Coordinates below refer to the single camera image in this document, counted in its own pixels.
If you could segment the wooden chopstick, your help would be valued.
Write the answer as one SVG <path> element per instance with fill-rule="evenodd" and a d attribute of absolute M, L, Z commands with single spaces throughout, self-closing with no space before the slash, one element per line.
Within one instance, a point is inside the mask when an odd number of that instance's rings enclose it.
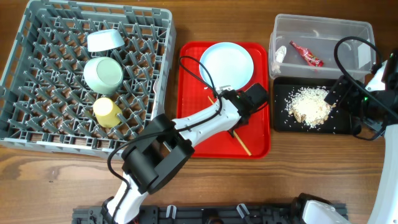
<path fill-rule="evenodd" d="M 207 98 L 209 99 L 209 101 L 211 102 L 211 104 L 214 104 L 214 101 L 211 99 L 210 96 L 207 96 Z M 248 149 L 248 147 L 245 145 L 245 143 L 242 141 L 242 139 L 239 137 L 239 135 L 237 134 L 236 131 L 232 132 L 233 136 L 236 138 L 236 140 L 240 143 L 240 145 L 242 146 L 242 148 L 245 150 L 246 154 L 248 156 L 252 156 L 251 151 Z"/>

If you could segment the food scraps and rice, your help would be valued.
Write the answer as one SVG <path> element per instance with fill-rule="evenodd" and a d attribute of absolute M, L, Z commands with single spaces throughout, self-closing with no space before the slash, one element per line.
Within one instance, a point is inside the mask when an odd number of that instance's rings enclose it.
<path fill-rule="evenodd" d="M 325 86 L 300 87 L 288 93 L 285 110 L 297 123 L 317 128 L 325 123 L 336 106 L 325 101 L 328 94 Z"/>

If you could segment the yellow cup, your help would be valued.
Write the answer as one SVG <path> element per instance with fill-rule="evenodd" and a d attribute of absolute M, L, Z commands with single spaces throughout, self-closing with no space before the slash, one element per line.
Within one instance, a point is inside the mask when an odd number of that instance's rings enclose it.
<path fill-rule="evenodd" d="M 99 125 L 104 128 L 113 128 L 121 122 L 118 114 L 122 114 L 122 110 L 110 98 L 97 99 L 93 104 L 93 112 Z"/>

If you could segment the green bowl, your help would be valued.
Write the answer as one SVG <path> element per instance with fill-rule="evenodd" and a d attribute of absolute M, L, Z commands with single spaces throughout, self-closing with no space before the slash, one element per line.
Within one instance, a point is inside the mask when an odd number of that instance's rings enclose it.
<path fill-rule="evenodd" d="M 83 76 L 91 90 L 103 95 L 112 95 L 123 81 L 123 70 L 115 59 L 98 57 L 86 63 Z"/>

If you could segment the light blue small bowl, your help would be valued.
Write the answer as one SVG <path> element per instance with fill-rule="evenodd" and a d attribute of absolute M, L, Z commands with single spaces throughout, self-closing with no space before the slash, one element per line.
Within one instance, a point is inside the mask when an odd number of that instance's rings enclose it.
<path fill-rule="evenodd" d="M 115 29 L 93 32 L 87 37 L 89 52 L 102 52 L 116 49 L 124 45 L 121 34 Z"/>

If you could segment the white plastic fork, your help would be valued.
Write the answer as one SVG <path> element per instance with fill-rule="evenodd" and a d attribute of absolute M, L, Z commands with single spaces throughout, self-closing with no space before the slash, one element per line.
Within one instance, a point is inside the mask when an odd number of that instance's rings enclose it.
<path fill-rule="evenodd" d="M 157 78 L 154 82 L 153 91 L 154 91 L 154 102 L 152 107 L 152 114 L 150 119 L 154 119 L 159 113 L 162 114 L 164 112 L 164 106 L 160 100 L 160 90 L 161 84 L 159 78 Z"/>

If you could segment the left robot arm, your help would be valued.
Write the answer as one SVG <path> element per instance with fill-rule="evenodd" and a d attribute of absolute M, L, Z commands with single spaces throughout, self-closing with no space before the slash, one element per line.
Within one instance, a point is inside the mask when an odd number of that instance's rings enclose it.
<path fill-rule="evenodd" d="M 107 223 L 130 223 L 145 198 L 156 193 L 191 158 L 194 147 L 220 133 L 247 125 L 266 106 L 269 95 L 259 83 L 246 91 L 224 87 L 206 109 L 185 118 L 156 116 L 134 139 L 120 145 L 107 159 L 109 171 L 122 181 L 115 196 L 105 200 L 101 214 Z"/>

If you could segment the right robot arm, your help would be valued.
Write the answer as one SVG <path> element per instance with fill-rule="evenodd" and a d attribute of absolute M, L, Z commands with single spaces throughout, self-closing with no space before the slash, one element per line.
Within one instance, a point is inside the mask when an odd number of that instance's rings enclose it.
<path fill-rule="evenodd" d="M 382 121 L 381 134 L 385 138 L 384 164 L 377 191 L 376 201 L 368 223 L 397 223 L 397 49 L 394 49 L 385 65 L 378 65 L 383 71 L 378 81 L 380 90 L 367 91 L 342 67 L 338 57 L 337 66 L 343 76 L 333 86 L 337 93 L 325 98 L 327 103 L 338 106 L 366 119 Z"/>

